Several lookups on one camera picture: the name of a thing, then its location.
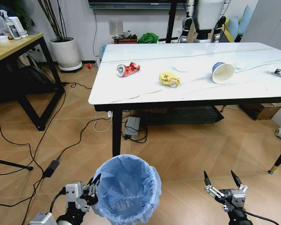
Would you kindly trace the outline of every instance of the green cloth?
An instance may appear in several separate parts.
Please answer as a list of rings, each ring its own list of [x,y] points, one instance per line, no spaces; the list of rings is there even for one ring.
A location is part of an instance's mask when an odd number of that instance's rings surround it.
[[[157,43],[158,41],[158,36],[154,33],[147,33],[144,34],[139,40],[138,44],[151,44],[151,43]]]

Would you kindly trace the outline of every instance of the small red object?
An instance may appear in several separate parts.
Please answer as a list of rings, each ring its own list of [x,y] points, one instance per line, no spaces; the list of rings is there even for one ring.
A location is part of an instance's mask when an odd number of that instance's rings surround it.
[[[117,67],[117,74],[120,77],[129,76],[133,74],[136,71],[139,71],[141,69],[140,65],[137,65],[136,63],[130,63],[129,66],[125,66],[123,64],[118,65]]]

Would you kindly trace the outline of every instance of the television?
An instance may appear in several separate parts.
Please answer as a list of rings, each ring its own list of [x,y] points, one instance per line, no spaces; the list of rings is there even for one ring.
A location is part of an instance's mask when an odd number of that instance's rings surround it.
[[[170,9],[171,0],[89,0],[95,9]],[[177,0],[177,9],[184,9],[186,0]]]

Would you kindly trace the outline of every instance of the marble table top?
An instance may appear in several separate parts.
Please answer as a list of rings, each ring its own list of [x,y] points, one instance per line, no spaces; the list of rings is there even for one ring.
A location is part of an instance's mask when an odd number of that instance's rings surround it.
[[[140,71],[118,77],[119,64],[135,62]],[[236,65],[227,84],[212,80],[217,62]],[[188,72],[179,72],[175,64]],[[281,50],[261,43],[193,43],[107,45],[89,96],[92,105],[194,101],[213,99],[281,97],[281,77],[269,71],[281,69]],[[181,78],[175,88],[158,81],[161,72]]]

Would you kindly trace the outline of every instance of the crushed soda can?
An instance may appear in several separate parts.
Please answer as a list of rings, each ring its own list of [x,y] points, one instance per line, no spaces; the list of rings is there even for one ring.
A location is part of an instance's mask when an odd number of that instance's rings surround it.
[[[180,84],[181,79],[176,77],[172,72],[163,72],[159,75],[159,81],[164,85],[174,88]]]
[[[140,65],[131,62],[129,66],[125,66],[123,64],[118,65],[117,67],[117,75],[120,77],[129,76],[136,71],[141,69]]]

